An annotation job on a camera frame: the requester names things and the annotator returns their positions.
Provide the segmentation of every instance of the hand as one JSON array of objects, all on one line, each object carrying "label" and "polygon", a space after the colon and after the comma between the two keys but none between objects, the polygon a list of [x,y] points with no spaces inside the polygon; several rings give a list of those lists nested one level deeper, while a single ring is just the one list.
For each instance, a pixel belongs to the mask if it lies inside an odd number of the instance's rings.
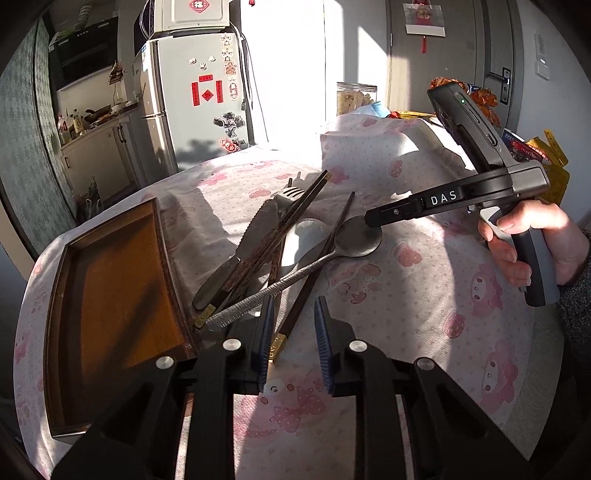
[{"label": "hand", "polygon": [[[556,204],[525,200],[501,217],[497,227],[505,233],[523,233],[530,227],[540,228],[554,259],[556,283],[565,285],[576,280],[589,255],[589,240],[579,227]],[[482,220],[478,231],[488,241],[492,256],[509,283],[516,287],[531,284],[531,268],[517,260],[517,252],[507,242],[494,236]]]}]

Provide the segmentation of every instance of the sleeve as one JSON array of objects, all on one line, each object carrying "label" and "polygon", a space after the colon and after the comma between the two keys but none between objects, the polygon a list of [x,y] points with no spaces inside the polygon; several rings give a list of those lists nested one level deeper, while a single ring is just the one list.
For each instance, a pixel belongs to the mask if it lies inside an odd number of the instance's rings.
[{"label": "sleeve", "polygon": [[[583,230],[591,241],[591,233]],[[560,287],[557,303],[564,337],[574,357],[581,364],[591,366],[591,255],[574,284]]]}]

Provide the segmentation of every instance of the refrigerator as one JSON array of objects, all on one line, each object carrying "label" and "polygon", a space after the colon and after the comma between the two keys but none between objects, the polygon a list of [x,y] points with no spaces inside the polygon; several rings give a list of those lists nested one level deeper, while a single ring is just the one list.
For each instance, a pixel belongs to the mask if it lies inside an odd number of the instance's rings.
[{"label": "refrigerator", "polygon": [[248,146],[234,33],[148,40],[133,73],[163,177]]}]

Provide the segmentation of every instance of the table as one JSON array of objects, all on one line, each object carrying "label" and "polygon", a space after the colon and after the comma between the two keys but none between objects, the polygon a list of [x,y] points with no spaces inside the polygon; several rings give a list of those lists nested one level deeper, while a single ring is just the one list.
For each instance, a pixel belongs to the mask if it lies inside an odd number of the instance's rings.
[{"label": "table", "polygon": [[[48,301],[69,241],[158,197],[172,273],[189,313],[194,292],[232,255],[256,210],[289,177],[297,186],[309,184],[323,167],[332,172],[306,214],[332,225],[351,190],[351,215],[358,215],[391,196],[473,170],[443,129],[423,121],[344,115],[327,130],[306,148],[252,147],[204,162],[136,192],[41,254],[19,317],[14,382],[25,448],[46,478],[69,448],[49,435],[42,379]],[[354,400],[332,399],[321,381],[312,309],[319,294],[335,318],[350,322],[358,338],[387,355],[435,359],[529,458],[550,411],[563,339],[556,311],[534,313],[497,273],[476,222],[457,210],[388,225],[376,252],[324,268],[280,361],[269,369],[264,392],[235,398],[238,478],[263,472],[269,478],[352,476]],[[284,292],[280,319],[301,285]]]}]

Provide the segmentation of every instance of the finger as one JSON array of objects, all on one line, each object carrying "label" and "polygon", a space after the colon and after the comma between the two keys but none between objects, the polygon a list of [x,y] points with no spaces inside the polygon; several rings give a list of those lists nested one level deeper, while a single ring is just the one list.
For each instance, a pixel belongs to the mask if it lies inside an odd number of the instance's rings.
[{"label": "finger", "polygon": [[492,228],[488,225],[488,223],[482,220],[479,220],[478,222],[478,232],[482,235],[482,238],[487,242],[490,242],[494,237]]},{"label": "finger", "polygon": [[569,223],[569,217],[555,203],[543,204],[539,200],[519,202],[511,213],[499,218],[496,225],[505,233],[514,235],[531,228],[560,230]]},{"label": "finger", "polygon": [[531,284],[531,268],[523,262],[507,262],[495,258],[503,276],[514,287],[527,287]]},{"label": "finger", "polygon": [[515,248],[497,236],[488,242],[488,248],[491,250],[491,254],[495,259],[504,260],[509,263],[515,263],[517,261]]}]

